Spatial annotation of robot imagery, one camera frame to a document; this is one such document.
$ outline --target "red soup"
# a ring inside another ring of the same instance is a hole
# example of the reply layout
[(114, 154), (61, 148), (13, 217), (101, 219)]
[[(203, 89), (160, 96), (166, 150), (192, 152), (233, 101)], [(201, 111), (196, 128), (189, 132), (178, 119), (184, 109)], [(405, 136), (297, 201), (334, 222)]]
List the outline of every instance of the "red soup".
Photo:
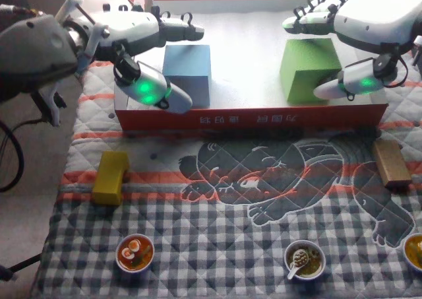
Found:
[(140, 236), (129, 238), (122, 243), (117, 256), (128, 271), (139, 271), (152, 259), (152, 244)]

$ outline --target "toy food bowl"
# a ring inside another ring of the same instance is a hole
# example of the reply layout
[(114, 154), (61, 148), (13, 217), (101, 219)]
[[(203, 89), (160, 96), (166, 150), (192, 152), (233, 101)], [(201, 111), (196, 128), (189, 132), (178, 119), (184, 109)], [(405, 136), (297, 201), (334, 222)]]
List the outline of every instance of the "toy food bowl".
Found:
[(284, 252), (284, 263), (289, 271), (294, 266), (293, 253), (298, 249), (303, 249), (308, 253), (309, 261), (295, 275), (295, 278), (301, 281), (312, 281), (319, 276), (325, 269), (326, 259), (322, 249), (315, 243), (307, 240), (298, 240), (291, 243)]
[(403, 253), (409, 266), (422, 273), (422, 233), (412, 234), (405, 239)]
[(154, 245), (147, 236), (131, 234), (117, 246), (116, 263), (126, 273), (140, 273), (151, 265), (154, 254)]

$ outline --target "gray floor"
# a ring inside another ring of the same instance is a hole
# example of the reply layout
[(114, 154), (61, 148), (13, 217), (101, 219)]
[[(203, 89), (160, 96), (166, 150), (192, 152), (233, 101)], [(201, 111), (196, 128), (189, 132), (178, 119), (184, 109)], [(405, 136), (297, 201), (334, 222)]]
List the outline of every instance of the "gray floor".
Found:
[[(71, 77), (65, 80), (59, 92), (68, 105), (61, 110), (60, 127), (41, 123), (24, 126), (15, 133), (22, 145), (26, 165), (19, 184), (0, 193), (0, 265), (6, 267), (40, 253), (48, 233), (49, 217), (71, 143), (81, 87)], [(9, 127), (39, 117), (40, 113), (28, 95), (0, 104), (0, 119)], [(0, 186), (10, 181), (16, 172), (16, 162), (16, 154), (8, 145), (0, 166)], [(0, 299), (27, 298), (37, 268), (38, 264), (34, 264), (22, 270), (16, 281), (0, 281)]]

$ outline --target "red box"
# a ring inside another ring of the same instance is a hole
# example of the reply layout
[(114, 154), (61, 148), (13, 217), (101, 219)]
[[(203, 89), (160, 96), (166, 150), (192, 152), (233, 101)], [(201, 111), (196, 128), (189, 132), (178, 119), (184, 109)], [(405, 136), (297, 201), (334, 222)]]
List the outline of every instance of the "red box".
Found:
[[(213, 80), (215, 80), (216, 86), (210, 87), (210, 93), (212, 92), (213, 87), (218, 90), (220, 89), (223, 92), (230, 94), (228, 97), (223, 95), (221, 100), (214, 98), (215, 102), (211, 102), (210, 109), (206, 110), (196, 110), (193, 109), (186, 114), (177, 115), (167, 113), (161, 110), (130, 110), (128, 109), (129, 99), (123, 94), (120, 90), (115, 91), (115, 111), (117, 117), (119, 118), (120, 124), (123, 130), (159, 130), (159, 129), (245, 129), (245, 128), (278, 128), (278, 127), (333, 127), (333, 128), (350, 128), (350, 127), (363, 127), (363, 126), (376, 126), (380, 122), (382, 115), (387, 108), (385, 92), (380, 90), (370, 95), (366, 96), (357, 96), (355, 102), (348, 102), (346, 99), (338, 99), (331, 102), (326, 106), (288, 106), (283, 101), (284, 96), (282, 96), (282, 88), (278, 87), (276, 83), (276, 77), (268, 78), (268, 74), (274, 73), (273, 70), (267, 71), (267, 67), (262, 65), (268, 65), (268, 67), (273, 67), (274, 69), (279, 69), (281, 64), (281, 58), (277, 63), (274, 59), (271, 62), (265, 64), (265, 61), (261, 58), (256, 61), (253, 59), (254, 56), (259, 54), (261, 50), (276, 51), (277, 54), (281, 54), (278, 48), (282, 49), (283, 43), (279, 43), (273, 40), (271, 45), (275, 45), (275, 48), (268, 48), (262, 43), (257, 43), (256, 40), (251, 40), (250, 42), (245, 42), (242, 44), (242, 47), (248, 50), (250, 55), (239, 55), (239, 64), (243, 66), (241, 69), (236, 68), (236, 60), (234, 54), (231, 55), (222, 55), (223, 50), (222, 46), (224, 42), (224, 32), (217, 33), (213, 29), (213, 25), (219, 25), (220, 20), (224, 24), (227, 14), (220, 15), (219, 13), (229, 12), (232, 13), (229, 15), (230, 18), (256, 18), (256, 20), (277, 17), (277, 14), (281, 11), (292, 11), (294, 7), (302, 5), (305, 3), (305, 0), (145, 0), (146, 10), (152, 5), (159, 5), (162, 11), (171, 11), (172, 14), (182, 14), (189, 9), (191, 9), (194, 16), (193, 23), (195, 23), (195, 15), (203, 19), (203, 22), (209, 22), (208, 28), (205, 26), (205, 34), (208, 32), (211, 33), (211, 37), (208, 40), (214, 40), (221, 35), (220, 45), (216, 43), (213, 45), (212, 42), (203, 42), (200, 41), (198, 44), (210, 44), (211, 47), (211, 56), (212, 56), (212, 67), (213, 64), (218, 67), (218, 65), (224, 59), (232, 58), (233, 72), (236, 71), (238, 75), (232, 75), (232, 78), (229, 78), (231, 75), (230, 72), (223, 73), (224, 69), (227, 67), (221, 66), (221, 71), (212, 70)], [(244, 20), (245, 29), (247, 27), (252, 27), (248, 19)], [(268, 33), (274, 37), (274, 32), (280, 32), (283, 36), (286, 36), (282, 30), (283, 20), (274, 19), (274, 24), (269, 28)], [(255, 33), (259, 32), (258, 37), (252, 36), (251, 39), (256, 39), (265, 37), (265, 30), (255, 29)], [(231, 36), (233, 30), (227, 30), (227, 36)], [(249, 33), (245, 33), (244, 36), (238, 36), (236, 40), (248, 40), (247, 37)], [(220, 49), (220, 52), (213, 51), (213, 47)], [(355, 59), (350, 59), (352, 53), (348, 51), (345, 53), (346, 64), (352, 63), (359, 59), (364, 59), (366, 56), (358, 55), (358, 52), (355, 54)], [(142, 59), (144, 62), (148, 63), (148, 54), (145, 53), (145, 59)], [(249, 61), (245, 61), (245, 56), (250, 57)], [(340, 58), (343, 67), (345, 67), (344, 62)], [(159, 61), (156, 62), (155, 66), (159, 69)], [(249, 76), (251, 76), (255, 69), (260, 69), (261, 73), (256, 74), (256, 77), (262, 75), (264, 77), (265, 84), (258, 86), (256, 88), (256, 95), (251, 95), (253, 90), (249, 87), (246, 88), (248, 83), (254, 87), (254, 83), (258, 82), (257, 78), (253, 78), (248, 81)], [(230, 83), (225, 85), (225, 81), (235, 82), (233, 86), (236, 88), (231, 89)]]

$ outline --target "quilted blanket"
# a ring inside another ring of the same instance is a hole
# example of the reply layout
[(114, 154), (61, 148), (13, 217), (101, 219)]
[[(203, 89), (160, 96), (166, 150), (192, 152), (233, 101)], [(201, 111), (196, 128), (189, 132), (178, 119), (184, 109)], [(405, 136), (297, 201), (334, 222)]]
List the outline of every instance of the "quilted blanket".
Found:
[[(422, 298), (403, 240), (422, 229), (422, 80), (387, 89), (381, 137), (402, 147), (413, 184), (383, 188), (370, 135), (279, 132), (244, 139), (124, 133), (113, 112), (111, 66), (82, 81), (75, 134), (50, 220), (34, 298)], [(104, 150), (131, 169), (119, 207), (90, 192)], [(115, 249), (142, 233), (150, 269), (122, 273)], [(288, 281), (284, 250), (317, 243), (326, 268)]]

